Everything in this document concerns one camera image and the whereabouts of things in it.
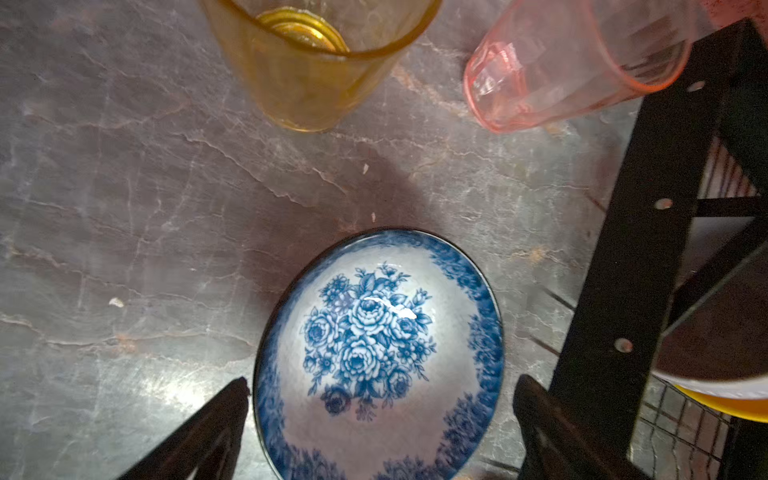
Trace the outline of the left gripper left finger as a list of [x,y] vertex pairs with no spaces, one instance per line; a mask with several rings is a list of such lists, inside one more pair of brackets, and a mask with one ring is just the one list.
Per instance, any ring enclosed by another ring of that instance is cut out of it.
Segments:
[[186,420],[123,479],[231,479],[249,408],[245,378],[236,378]]

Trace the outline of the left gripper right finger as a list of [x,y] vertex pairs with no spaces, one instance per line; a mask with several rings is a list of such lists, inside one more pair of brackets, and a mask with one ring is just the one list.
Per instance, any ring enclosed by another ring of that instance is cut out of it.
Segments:
[[513,410],[525,446],[520,479],[645,479],[628,459],[581,431],[533,377],[518,378]]

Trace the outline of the blue floral porcelain bowl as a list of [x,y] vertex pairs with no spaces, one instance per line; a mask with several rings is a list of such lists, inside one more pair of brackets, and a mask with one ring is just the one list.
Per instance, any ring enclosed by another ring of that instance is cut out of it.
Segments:
[[322,252],[279,300],[254,418],[282,479],[450,479],[503,377],[501,314],[476,264],[435,234],[374,229]]

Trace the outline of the yellow bowl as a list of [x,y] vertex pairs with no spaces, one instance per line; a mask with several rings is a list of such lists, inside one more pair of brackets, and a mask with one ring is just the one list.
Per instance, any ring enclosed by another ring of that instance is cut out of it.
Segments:
[[767,399],[730,399],[690,391],[678,385],[676,388],[698,403],[731,417],[759,423],[768,422]]

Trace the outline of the pink glass cup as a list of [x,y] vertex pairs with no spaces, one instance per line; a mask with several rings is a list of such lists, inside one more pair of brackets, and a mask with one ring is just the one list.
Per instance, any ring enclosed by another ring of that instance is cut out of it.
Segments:
[[695,40],[694,1],[512,1],[468,61],[479,123],[508,133],[661,91]]

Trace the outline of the amber glass cup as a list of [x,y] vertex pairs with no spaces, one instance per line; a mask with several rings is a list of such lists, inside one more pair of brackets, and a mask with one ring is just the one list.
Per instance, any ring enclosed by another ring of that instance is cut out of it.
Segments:
[[204,1],[209,25],[261,111],[300,132],[367,99],[436,17],[438,1]]

